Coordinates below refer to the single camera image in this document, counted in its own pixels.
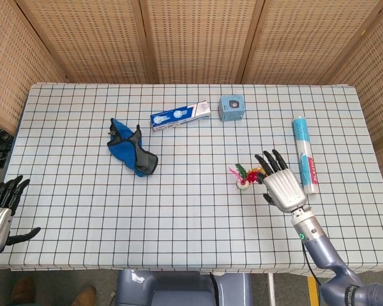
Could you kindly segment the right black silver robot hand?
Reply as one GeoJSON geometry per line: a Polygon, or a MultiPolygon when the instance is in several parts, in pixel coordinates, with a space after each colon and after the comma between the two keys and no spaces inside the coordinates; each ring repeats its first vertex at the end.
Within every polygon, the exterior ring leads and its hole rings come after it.
{"type": "Polygon", "coordinates": [[[284,213],[303,208],[307,197],[281,154],[273,149],[272,154],[265,150],[263,155],[267,160],[258,154],[254,157],[265,171],[257,174],[258,183],[265,185],[267,189],[267,193],[263,194],[264,199],[284,213]]]}

